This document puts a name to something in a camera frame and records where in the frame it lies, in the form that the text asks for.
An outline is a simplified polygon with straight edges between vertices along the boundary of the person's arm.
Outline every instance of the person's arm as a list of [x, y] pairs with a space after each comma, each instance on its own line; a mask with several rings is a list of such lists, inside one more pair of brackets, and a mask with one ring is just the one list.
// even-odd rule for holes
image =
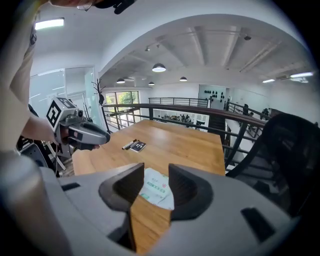
[[57, 144], [55, 135], [47, 120], [30, 113], [30, 118], [23, 128], [23, 137], [37, 141], [49, 141]]

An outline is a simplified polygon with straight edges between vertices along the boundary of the window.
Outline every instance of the window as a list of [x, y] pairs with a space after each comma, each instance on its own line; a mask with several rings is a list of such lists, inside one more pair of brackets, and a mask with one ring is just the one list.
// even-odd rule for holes
[[[106, 105], [119, 105], [119, 104], [138, 104], [139, 103], [139, 92], [138, 91], [117, 91], [117, 92], [108, 92], [105, 94]], [[115, 115], [112, 112], [115, 112], [114, 107], [105, 107], [105, 116], [108, 121], [108, 125], [113, 127], [120, 126], [120, 129], [126, 128], [128, 126], [133, 125], [136, 122], [141, 121], [139, 116], [141, 115], [140, 109], [128, 112], [121, 113], [124, 110], [130, 110], [132, 107], [118, 107], [117, 112], [119, 114]]]

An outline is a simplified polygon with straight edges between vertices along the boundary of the metal railing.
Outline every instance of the metal railing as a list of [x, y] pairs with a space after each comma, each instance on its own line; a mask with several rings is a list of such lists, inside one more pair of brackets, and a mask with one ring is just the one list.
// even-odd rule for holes
[[182, 105], [192, 107], [208, 107], [208, 99], [204, 98], [177, 98], [177, 97], [159, 97], [149, 98], [150, 104], [162, 104], [162, 105]]
[[[236, 104], [236, 103], [232, 103], [232, 102], [227, 102], [226, 103], [226, 110], [227, 111], [230, 111], [230, 112], [233, 112], [233, 113], [238, 113], [238, 114], [242, 114], [242, 115], [245, 115], [245, 116], [251, 116], [250, 113], [254, 113], [254, 114], [257, 114], [259, 116], [259, 119], [263, 121], [263, 119], [265, 121], [269, 120], [271, 117], [268, 116], [268, 115], [265, 115], [261, 112], [258, 112], [252, 108], [249, 108], [248, 106], [244, 105], [239, 105], [239, 104]], [[254, 126], [254, 125], [251, 125], [249, 124], [247, 126], [247, 129], [246, 129], [247, 133], [254, 139], [258, 138], [263, 129], [261, 127], [258, 127], [258, 126]]]
[[[127, 108], [125, 110], [118, 111], [119, 108]], [[135, 114], [137, 110], [148, 109], [148, 115]], [[121, 121], [125, 121], [128, 123], [128, 126], [133, 125], [134, 123], [142, 120], [155, 120], [165, 123], [173, 123], [178, 124], [190, 128], [204, 129], [212, 133], [217, 134], [225, 134], [227, 136], [236, 137], [235, 143], [233, 146], [230, 145], [222, 145], [223, 150], [228, 151], [228, 155], [226, 155], [225, 159], [225, 168], [231, 163], [235, 162], [233, 157], [236, 152], [248, 153], [248, 151], [240, 149], [240, 143], [242, 140], [249, 140], [255, 142], [256, 139], [250, 136], [245, 136], [245, 131], [248, 125], [263, 128], [265, 125], [264, 121], [253, 118], [251, 116], [245, 114], [239, 114], [236, 112], [230, 112], [225, 110], [218, 110], [212, 108], [204, 108], [204, 107], [195, 107], [195, 106], [182, 106], [182, 105], [168, 105], [168, 104], [113, 104], [113, 105], [103, 105], [101, 107], [105, 125], [107, 127], [108, 132], [110, 131], [109, 126], [121, 130], [123, 127], [126, 128], [126, 125], [123, 125]], [[206, 127], [202, 125], [196, 125], [193, 123], [185, 123], [177, 120], [171, 119], [162, 119], [158, 117], [154, 117], [154, 110], [170, 110], [170, 111], [178, 111], [178, 112], [186, 112], [186, 113], [194, 113], [200, 115], [209, 115], [209, 116], [217, 116], [224, 117], [225, 119], [234, 120], [240, 123], [239, 133], [234, 133], [228, 130], [222, 130], [217, 128]]]

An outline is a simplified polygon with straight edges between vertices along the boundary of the black office chair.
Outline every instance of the black office chair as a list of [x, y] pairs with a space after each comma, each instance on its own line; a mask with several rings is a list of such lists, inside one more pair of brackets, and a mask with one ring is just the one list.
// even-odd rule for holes
[[297, 215], [320, 167], [320, 129], [282, 113], [270, 119], [247, 156], [226, 176], [241, 180]]

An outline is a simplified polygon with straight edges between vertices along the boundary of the person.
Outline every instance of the person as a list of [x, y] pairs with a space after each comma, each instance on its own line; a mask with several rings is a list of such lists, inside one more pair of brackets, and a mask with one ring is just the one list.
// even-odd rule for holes
[[13, 150], [20, 137], [56, 142], [47, 120], [28, 110], [30, 71], [37, 41], [36, 13], [43, 4], [78, 7], [87, 11], [92, 6], [109, 8], [115, 0], [24, 0], [17, 6], [18, 17], [0, 52], [0, 151]]

